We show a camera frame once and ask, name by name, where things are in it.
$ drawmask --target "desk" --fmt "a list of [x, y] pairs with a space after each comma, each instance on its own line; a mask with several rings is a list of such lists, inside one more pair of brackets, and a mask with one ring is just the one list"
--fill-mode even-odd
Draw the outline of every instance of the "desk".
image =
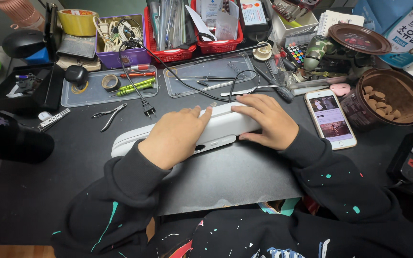
[[[143, 114], [141, 101], [125, 101], [128, 106], [117, 114], [108, 130], [100, 133], [109, 118], [90, 117], [114, 109], [121, 103], [71, 108], [69, 115], [47, 131], [55, 140], [55, 149], [46, 161], [34, 165], [11, 161], [2, 163], [0, 244], [49, 245], [49, 238], [68, 202], [103, 176], [103, 165], [111, 158], [112, 144], [120, 134], [153, 124], [170, 111], [195, 105], [204, 109], [214, 102], [201, 94], [173, 99], [168, 96], [163, 79], [159, 84], [159, 93], [148, 98], [157, 111], [155, 117], [148, 118]], [[243, 84], [236, 89], [253, 86], [251, 81]], [[229, 89], [224, 87], [209, 93], [219, 96]], [[303, 96], [287, 104], [272, 89], [267, 89], [266, 94], [274, 97], [298, 124], [316, 135]], [[34, 128], [39, 124], [37, 118], [19, 118], [19, 121]], [[358, 145], [338, 152], [350, 157], [365, 178], [388, 185], [391, 182], [387, 181], [385, 170], [404, 136], [411, 132], [412, 126], [387, 126], [366, 133], [355, 131]], [[274, 151], [251, 142], [236, 142], [194, 155], [175, 167], [161, 186], [157, 214], [301, 195], [286, 162]]]

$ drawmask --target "hand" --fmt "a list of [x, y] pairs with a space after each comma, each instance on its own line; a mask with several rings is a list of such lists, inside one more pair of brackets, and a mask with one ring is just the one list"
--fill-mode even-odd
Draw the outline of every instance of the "hand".
[[237, 96], [237, 100], [250, 107], [232, 106], [232, 110], [250, 116], [262, 127], [262, 134], [242, 134], [239, 140], [250, 140], [280, 151], [291, 145], [299, 133], [299, 126], [274, 98], [262, 94], [243, 94]]
[[165, 114], [152, 128], [138, 149], [149, 161], [162, 169], [170, 169], [184, 161], [196, 148], [196, 142], [211, 118], [212, 107], [200, 115], [200, 106]]

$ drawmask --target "orange screwdriver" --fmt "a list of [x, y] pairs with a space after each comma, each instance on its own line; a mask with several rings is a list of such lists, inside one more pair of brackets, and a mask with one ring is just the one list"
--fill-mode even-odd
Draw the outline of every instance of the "orange screwdriver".
[[[156, 71], [154, 72], [150, 72], [150, 73], [129, 73], [130, 77], [137, 77], [137, 76], [155, 76], [156, 75]], [[125, 75], [125, 73], [119, 75], [120, 78], [126, 78], [127, 75]]]

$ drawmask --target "sleeve cuff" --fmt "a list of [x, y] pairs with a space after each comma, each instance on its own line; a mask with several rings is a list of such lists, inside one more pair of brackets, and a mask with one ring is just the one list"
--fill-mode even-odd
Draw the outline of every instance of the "sleeve cuff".
[[120, 160], [110, 160], [105, 165], [105, 172], [112, 171], [118, 187], [127, 195], [138, 198], [147, 197], [167, 176], [171, 169], [164, 170], [154, 165], [138, 149], [138, 140], [132, 149]]
[[299, 126], [299, 133], [291, 145], [278, 153], [290, 159], [295, 166], [304, 168], [312, 165], [323, 155], [326, 144], [325, 139], [319, 139]]

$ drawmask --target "yellow tape roll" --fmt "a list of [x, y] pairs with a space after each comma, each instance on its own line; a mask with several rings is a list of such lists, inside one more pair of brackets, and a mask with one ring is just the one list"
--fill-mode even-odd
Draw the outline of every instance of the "yellow tape roll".
[[61, 26], [66, 34], [73, 36], [95, 36], [96, 28], [93, 16], [99, 17], [94, 11], [64, 9], [58, 11]]

